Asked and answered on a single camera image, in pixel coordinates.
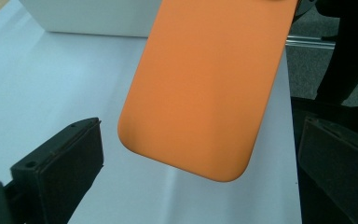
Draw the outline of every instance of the white surface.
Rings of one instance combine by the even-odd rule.
[[[48,31],[149,36],[161,0],[20,0]]]
[[[44,32],[10,1],[0,11],[0,180],[68,124],[99,117],[104,168],[70,223],[301,223],[285,55],[247,170],[217,183],[120,144],[117,120],[144,46]]]

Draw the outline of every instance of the orange object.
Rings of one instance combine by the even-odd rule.
[[[119,119],[122,144],[212,180],[239,177],[296,3],[163,0]]]

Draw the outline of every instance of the orange phone case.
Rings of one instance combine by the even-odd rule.
[[[215,181],[250,160],[297,0],[163,0],[118,122],[129,150]]]

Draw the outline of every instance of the white table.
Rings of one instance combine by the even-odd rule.
[[[68,124],[99,117],[104,168],[70,223],[301,223],[285,54],[247,170],[217,183],[120,144],[117,120],[145,41],[48,33],[9,1],[0,11],[0,181]]]

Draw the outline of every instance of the white box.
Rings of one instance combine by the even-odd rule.
[[[47,31],[148,36],[161,0],[20,0]]]

